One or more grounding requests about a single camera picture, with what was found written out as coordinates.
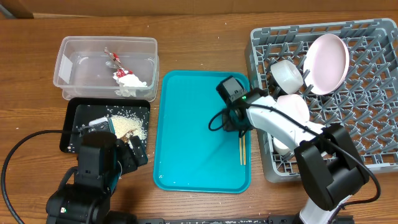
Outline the brown food scraps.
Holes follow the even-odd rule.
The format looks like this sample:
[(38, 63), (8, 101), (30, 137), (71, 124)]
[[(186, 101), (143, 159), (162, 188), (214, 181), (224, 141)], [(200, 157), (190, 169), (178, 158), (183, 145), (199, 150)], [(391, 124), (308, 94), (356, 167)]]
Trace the brown food scraps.
[(128, 143), (130, 141), (130, 137), (135, 136), (135, 134), (134, 134), (135, 131), (136, 131), (136, 129), (129, 130), (126, 134), (124, 134), (121, 137), (121, 140), (124, 141), (125, 143)]

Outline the white rice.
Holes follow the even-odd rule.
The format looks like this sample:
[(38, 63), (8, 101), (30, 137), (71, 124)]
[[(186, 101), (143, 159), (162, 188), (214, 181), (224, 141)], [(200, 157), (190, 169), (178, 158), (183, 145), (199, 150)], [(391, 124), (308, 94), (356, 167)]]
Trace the white rice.
[(120, 139), (131, 129), (136, 129), (135, 136), (139, 136), (144, 148), (147, 146), (149, 108), (143, 106), (109, 106), (109, 105), (79, 105), (73, 117), (72, 131), (80, 132), (92, 120), (111, 118), (115, 135)]

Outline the white paper cup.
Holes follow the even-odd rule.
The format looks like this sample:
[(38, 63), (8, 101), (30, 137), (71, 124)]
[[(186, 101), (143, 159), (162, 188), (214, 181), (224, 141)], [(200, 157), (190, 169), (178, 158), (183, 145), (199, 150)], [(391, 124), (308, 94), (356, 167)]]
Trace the white paper cup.
[(275, 152), (277, 152), (281, 156), (290, 155), (290, 153), (291, 153), (290, 149), (285, 144), (283, 144), (280, 140), (278, 140), (277, 138), (273, 138), (272, 143), (273, 143)]

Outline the grey bowl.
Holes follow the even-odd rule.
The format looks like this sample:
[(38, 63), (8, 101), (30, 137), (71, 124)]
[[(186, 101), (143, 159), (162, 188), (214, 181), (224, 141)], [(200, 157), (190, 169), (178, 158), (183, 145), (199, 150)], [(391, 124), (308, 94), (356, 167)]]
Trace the grey bowl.
[(303, 86), (301, 73), (289, 60), (272, 64), (271, 74), (284, 95), (294, 94)]

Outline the white napkin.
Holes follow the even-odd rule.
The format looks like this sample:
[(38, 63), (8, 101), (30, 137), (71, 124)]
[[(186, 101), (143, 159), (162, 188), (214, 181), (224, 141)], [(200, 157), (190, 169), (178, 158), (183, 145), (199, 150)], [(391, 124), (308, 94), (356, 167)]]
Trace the white napkin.
[(119, 85), (119, 90), (115, 91), (118, 96), (136, 97), (136, 88), (147, 87), (147, 82), (142, 82), (135, 74), (128, 74), (123, 77), (113, 77)]

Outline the red snack wrapper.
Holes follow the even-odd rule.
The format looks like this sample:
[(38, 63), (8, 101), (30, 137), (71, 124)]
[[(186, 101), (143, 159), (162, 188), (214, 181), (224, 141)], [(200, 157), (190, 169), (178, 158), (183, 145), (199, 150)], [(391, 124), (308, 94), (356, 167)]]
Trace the red snack wrapper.
[(117, 80), (126, 75), (133, 75), (133, 71), (127, 69), (124, 65), (122, 65), (119, 56), (116, 53), (110, 52), (107, 47), (104, 48), (104, 53), (110, 57), (110, 61), (107, 62), (107, 66), (111, 68), (115, 68), (114, 79)]

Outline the large white plate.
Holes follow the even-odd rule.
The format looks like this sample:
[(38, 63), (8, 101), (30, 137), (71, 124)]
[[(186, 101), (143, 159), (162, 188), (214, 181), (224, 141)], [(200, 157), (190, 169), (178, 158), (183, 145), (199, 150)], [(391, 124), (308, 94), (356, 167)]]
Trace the large white plate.
[(334, 34), (317, 38), (309, 47), (303, 70), (309, 71), (304, 82), (312, 85), (311, 92), (326, 95), (335, 91), (344, 81), (349, 68), (346, 44)]

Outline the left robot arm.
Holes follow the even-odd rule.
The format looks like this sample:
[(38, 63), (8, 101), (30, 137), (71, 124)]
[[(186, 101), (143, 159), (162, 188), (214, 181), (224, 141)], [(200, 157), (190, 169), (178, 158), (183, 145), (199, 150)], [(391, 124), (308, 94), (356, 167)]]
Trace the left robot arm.
[(77, 159), (46, 204), (46, 222), (137, 223), (133, 214), (111, 211), (110, 201), (120, 177), (148, 162), (139, 137), (125, 142), (110, 132), (84, 134)]

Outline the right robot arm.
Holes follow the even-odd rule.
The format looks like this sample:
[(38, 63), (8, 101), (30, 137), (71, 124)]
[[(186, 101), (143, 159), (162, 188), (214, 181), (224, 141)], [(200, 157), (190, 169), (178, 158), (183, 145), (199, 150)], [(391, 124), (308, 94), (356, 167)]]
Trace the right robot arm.
[(262, 130), (294, 155), (309, 197), (295, 222), (332, 223), (348, 199), (369, 182), (371, 171), (342, 125), (297, 121), (265, 91), (246, 91), (232, 76), (216, 90), (226, 104), (219, 112), (222, 129), (237, 131), (239, 137), (252, 129)]

